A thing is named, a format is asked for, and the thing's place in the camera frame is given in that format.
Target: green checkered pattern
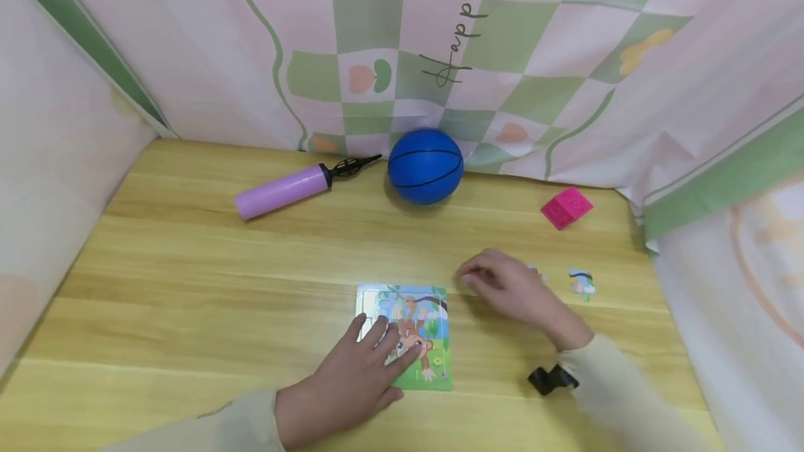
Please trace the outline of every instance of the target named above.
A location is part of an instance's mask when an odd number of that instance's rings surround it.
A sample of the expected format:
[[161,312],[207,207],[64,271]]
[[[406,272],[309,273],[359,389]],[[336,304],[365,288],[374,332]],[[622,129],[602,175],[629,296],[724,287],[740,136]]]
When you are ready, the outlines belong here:
[[[485,172],[580,128],[691,19],[648,11],[650,0],[308,2],[289,0],[285,19],[269,17],[290,59],[288,99],[307,149],[369,153],[415,126],[438,126],[459,142],[467,167]],[[286,28],[310,14],[332,27]],[[465,68],[445,77],[450,56]]]

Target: blue ball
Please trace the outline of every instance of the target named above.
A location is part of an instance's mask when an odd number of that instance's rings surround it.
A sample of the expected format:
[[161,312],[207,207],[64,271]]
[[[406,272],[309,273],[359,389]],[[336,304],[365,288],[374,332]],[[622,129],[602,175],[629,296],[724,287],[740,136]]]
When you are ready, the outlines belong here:
[[437,129],[404,135],[388,158],[388,178],[396,192],[413,204],[432,204],[452,194],[463,175],[457,144]]

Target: beige sleeve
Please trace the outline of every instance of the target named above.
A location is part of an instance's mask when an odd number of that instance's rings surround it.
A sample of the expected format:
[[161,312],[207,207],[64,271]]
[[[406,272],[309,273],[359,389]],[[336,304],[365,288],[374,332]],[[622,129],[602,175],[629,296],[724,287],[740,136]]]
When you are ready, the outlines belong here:
[[285,452],[276,432],[275,398],[273,389],[255,391],[100,452]]
[[614,432],[626,451],[713,451],[607,337],[559,353],[559,364],[578,382],[572,395],[583,413]]

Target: fabric wall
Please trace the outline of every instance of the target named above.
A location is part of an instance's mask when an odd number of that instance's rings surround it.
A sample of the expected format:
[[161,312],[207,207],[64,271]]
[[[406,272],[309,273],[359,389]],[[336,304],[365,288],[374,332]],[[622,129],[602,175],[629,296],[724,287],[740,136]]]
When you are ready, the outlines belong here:
[[804,157],[804,0],[43,1],[163,134],[363,156],[438,126],[470,170],[619,188],[650,240]]
[[667,302],[728,450],[804,450],[804,167],[658,243]]
[[0,0],[0,377],[154,130],[33,0]]

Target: pink cube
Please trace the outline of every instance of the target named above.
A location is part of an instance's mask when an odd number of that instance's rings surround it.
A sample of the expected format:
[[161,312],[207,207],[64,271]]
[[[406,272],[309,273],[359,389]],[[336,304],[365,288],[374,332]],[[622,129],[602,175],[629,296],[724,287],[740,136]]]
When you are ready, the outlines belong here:
[[581,191],[575,187],[568,187],[542,206],[542,213],[556,229],[561,230],[581,218],[592,207],[592,203],[581,194]]

